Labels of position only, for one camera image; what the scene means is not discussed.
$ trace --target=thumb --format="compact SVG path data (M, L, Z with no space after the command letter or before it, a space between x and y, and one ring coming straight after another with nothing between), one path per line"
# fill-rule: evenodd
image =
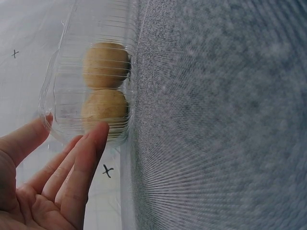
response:
M52 123L52 115L46 117ZM17 167L48 137L49 131L37 118L12 133L0 138L0 153L7 154Z

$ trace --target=palm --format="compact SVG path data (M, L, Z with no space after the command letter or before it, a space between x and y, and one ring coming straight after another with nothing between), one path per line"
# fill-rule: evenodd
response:
M17 165L47 138L48 132L36 120L0 138L0 229L83 229L87 194L107 132L107 125L101 124L84 137L74 138L18 189Z

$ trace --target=white surface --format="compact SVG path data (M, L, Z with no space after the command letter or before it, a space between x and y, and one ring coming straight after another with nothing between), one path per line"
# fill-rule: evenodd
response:
M51 55L72 7L69 0L0 0L0 136L38 116L38 97ZM16 58L13 50L19 51ZM62 145L53 137L17 169L17 185L45 165ZM111 179L104 172L110 171ZM119 152L107 149L94 177L84 229L121 229Z

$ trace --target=gray carpet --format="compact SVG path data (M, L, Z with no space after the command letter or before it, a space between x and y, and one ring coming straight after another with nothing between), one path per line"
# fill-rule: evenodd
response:
M141 0L124 230L307 230L307 1Z

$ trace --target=finger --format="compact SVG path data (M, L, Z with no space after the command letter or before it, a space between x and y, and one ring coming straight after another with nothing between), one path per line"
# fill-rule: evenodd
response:
M72 174L72 171L73 171L73 167L71 168L70 172L68 173L65 181L63 182L61 188L59 189L57 195L56 195L56 198L54 200L54 203L56 204L56 206L61 209L61 203L62 203L62 198L63 198L63 195L66 191L66 187L67 187L67 182L69 181L69 178L71 177L71 174Z
M77 152L77 156L62 198L61 214L76 229L83 229L88 191L96 165L105 149L108 131L108 125L100 123L72 150Z
M28 185L32 186L37 194L41 194L46 182L55 172L55 170L60 166L65 157L70 153L70 151L75 147L77 142L82 136L76 136L70 141L70 143L65 147L65 149L55 156L48 164L39 172L37 172L29 181Z
M65 178L73 167L76 158L76 151L73 151L74 147L78 142L74 144L74 146L70 149L68 155L63 159L63 161L59 164L55 171L51 174L47 182L45 183L41 195L46 197L50 201L55 201L56 195L61 188Z
M52 115L47 122L52 123ZM32 151L40 146L48 137L49 131L37 118L16 131L0 138L0 151L6 153L17 167Z

